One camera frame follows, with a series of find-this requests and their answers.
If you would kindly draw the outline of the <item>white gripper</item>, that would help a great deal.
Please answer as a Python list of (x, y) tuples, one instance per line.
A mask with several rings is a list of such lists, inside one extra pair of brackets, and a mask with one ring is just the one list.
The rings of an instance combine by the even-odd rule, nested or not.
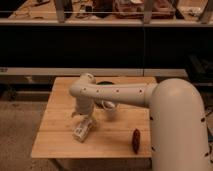
[(97, 126), (97, 120), (91, 116), (93, 114), (94, 108), (75, 108), (75, 110), (71, 113), (71, 118), (75, 116), (82, 115), (85, 117), (89, 117), (89, 126), (91, 128), (95, 128)]

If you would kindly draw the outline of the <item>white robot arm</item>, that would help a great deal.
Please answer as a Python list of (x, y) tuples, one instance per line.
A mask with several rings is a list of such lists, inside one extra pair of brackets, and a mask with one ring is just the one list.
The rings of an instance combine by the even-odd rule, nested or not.
[(204, 103), (189, 82), (97, 85), (89, 73), (69, 88), (75, 111), (93, 112), (95, 99), (146, 107), (150, 112), (153, 171), (213, 171)]

